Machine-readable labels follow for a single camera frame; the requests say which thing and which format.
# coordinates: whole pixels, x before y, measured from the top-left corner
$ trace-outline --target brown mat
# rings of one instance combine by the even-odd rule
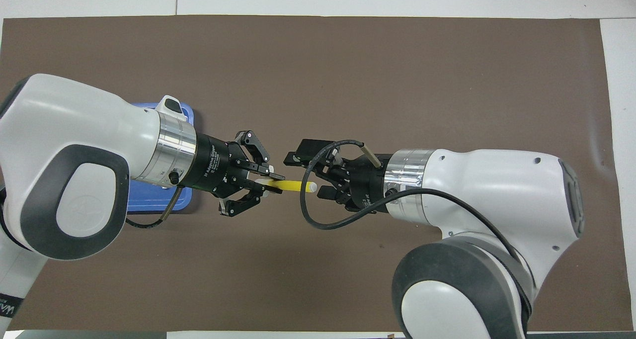
[[[579,173],[586,233],[530,330],[631,330],[598,20],[170,16],[8,19],[0,93],[57,74],[130,102],[168,93],[221,139],[252,129],[272,164],[303,138],[401,148],[525,149]],[[399,330],[393,270],[434,228],[388,215],[321,232],[296,194],[232,219],[210,194],[89,259],[50,261],[13,329]],[[340,219],[312,201],[316,218]],[[134,217],[152,221],[156,216]]]

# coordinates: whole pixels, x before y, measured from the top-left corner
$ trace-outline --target black label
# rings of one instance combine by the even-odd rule
[[[0,293],[0,316],[13,318],[20,305],[22,305],[23,298],[7,296],[6,294]]]

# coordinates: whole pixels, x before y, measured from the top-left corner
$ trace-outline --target white floor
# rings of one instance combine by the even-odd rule
[[[2,19],[194,13],[602,19],[623,238],[636,319],[636,245],[632,241],[636,237],[636,169],[631,166],[636,163],[632,140],[636,138],[636,0],[0,0]]]

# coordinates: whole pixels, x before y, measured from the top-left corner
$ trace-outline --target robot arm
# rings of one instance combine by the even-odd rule
[[[131,179],[211,192],[234,216],[281,192],[247,178],[284,179],[268,161],[252,131],[228,142],[198,133],[173,97],[138,108],[61,77],[21,81],[0,105],[0,332],[47,258],[84,258],[115,239]]]
[[[441,229],[441,241],[414,249],[396,269],[393,303],[404,332],[524,338],[545,277],[583,230],[574,171],[559,158],[525,151],[405,149],[347,160],[338,144],[362,146],[304,139],[285,159],[307,169],[305,180],[313,171],[331,183],[319,198],[356,212],[318,224],[301,195],[307,221],[331,230],[388,212]]]

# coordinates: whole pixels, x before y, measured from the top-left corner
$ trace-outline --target blue plastic container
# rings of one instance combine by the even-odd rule
[[[140,108],[155,108],[157,103],[134,103]],[[192,108],[181,104],[183,114],[188,118],[190,124],[194,124],[195,115]],[[170,202],[176,187],[164,188],[151,183],[133,180],[130,182],[130,193],[128,196],[128,212],[162,212]],[[183,210],[192,200],[192,189],[186,187],[182,190],[173,211]]]

